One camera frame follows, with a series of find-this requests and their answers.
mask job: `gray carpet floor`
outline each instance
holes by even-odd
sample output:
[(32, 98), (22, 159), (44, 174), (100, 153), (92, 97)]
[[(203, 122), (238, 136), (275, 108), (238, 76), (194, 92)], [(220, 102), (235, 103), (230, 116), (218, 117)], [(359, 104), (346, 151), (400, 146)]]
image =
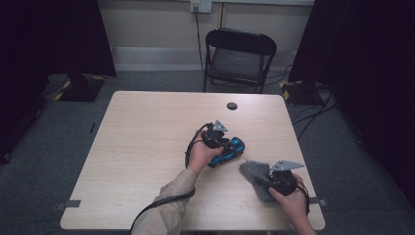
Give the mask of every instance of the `gray carpet floor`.
[[(270, 78), (263, 93), (281, 95), (273, 83), (279, 78)], [(51, 76), (46, 90), (64, 79), (64, 75)], [(58, 91), (45, 96), (41, 116), (11, 152), (11, 162), (0, 165), (0, 234), (128, 234), (63, 230), (63, 211), (56, 210), (56, 205), (69, 199), (114, 92), (201, 92), (202, 88), (203, 74), (196, 70), (120, 71), (117, 78), (105, 82), (94, 103), (54, 101)], [(209, 84), (207, 91), (252, 93), (254, 89)], [(323, 99), (329, 93), (321, 90)], [(326, 227), (318, 234), (415, 234), (414, 211), (388, 173), (359, 145), (356, 129), (334, 98), (327, 107), (332, 106), (310, 124), (299, 141), (315, 191), (329, 203), (322, 208)], [(287, 109), (294, 121), (318, 111), (313, 107)], [(294, 125), (297, 135), (308, 121)]]

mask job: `light wood tabletop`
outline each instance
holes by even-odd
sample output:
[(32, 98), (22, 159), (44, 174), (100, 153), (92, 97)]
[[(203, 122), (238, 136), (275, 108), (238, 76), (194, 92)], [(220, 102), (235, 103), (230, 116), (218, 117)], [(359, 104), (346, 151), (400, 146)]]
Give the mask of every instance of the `light wood tabletop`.
[[(227, 104), (238, 109), (231, 111)], [(183, 230), (289, 230), (278, 203), (263, 203), (239, 165), (253, 160), (304, 164), (284, 100), (277, 95), (118, 91), (114, 94), (71, 200), (64, 229), (126, 230), (136, 215), (184, 168), (185, 151), (195, 131), (220, 120), (246, 144), (244, 155), (216, 168), (205, 167), (196, 195), (187, 206)], [(315, 197), (307, 167), (294, 169)], [(310, 222), (325, 221), (318, 204)]]

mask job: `beige sleeve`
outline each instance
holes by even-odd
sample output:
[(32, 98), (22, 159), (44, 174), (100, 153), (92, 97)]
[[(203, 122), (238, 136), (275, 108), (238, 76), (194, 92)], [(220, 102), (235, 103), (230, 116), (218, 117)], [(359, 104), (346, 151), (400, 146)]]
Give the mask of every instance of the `beige sleeve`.
[[(190, 169), (184, 169), (173, 181), (161, 188), (155, 201), (188, 193), (193, 190), (195, 184), (196, 174)], [(188, 203), (189, 199), (186, 199), (145, 211), (135, 221), (132, 234), (180, 234)]]

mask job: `gray fuzzy fabric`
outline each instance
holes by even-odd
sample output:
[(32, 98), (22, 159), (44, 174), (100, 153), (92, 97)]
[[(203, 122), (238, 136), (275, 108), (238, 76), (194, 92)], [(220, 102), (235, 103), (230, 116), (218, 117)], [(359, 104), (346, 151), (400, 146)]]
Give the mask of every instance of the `gray fuzzy fabric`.
[(268, 188), (259, 185), (257, 180), (255, 180), (256, 177), (269, 180), (269, 164), (248, 160), (239, 166), (239, 170), (253, 185), (255, 192), (261, 201), (264, 203), (276, 202), (276, 200), (268, 192)]

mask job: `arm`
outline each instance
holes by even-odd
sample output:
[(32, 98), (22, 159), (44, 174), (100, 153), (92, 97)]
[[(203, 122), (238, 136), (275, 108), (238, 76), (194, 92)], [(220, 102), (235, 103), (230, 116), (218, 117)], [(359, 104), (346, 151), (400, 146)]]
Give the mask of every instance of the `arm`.
[[(294, 173), (297, 181), (302, 183), (302, 178)], [(283, 196), (273, 188), (269, 188), (269, 193), (274, 197), (283, 208), (284, 212), (296, 228), (299, 235), (315, 235), (307, 214), (304, 211), (305, 197), (300, 189), (296, 189), (291, 195)]]
[[(204, 167), (223, 150), (211, 149), (200, 140), (202, 134), (196, 138), (187, 169), (182, 170), (174, 180), (163, 186), (155, 201), (192, 191)], [(179, 234), (188, 203), (189, 199), (181, 200), (145, 211), (136, 220), (132, 234)]]

